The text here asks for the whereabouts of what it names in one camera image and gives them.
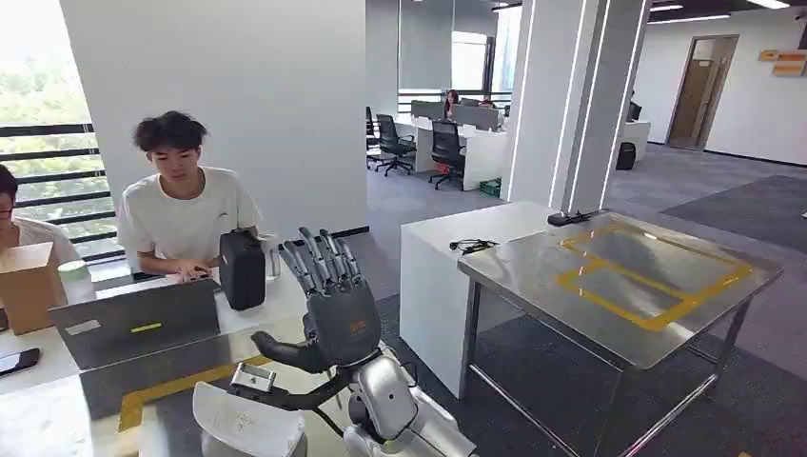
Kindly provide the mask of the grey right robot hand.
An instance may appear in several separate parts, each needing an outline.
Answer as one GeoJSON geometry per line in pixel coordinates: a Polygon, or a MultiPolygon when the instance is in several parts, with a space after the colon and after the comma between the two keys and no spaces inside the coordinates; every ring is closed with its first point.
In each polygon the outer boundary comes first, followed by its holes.
{"type": "Polygon", "coordinates": [[[321,229],[300,227],[301,242],[286,240],[280,255],[305,296],[305,340],[279,342],[264,331],[250,336],[267,359],[308,373],[353,366],[373,355],[381,321],[372,290],[350,246],[321,229]]]}

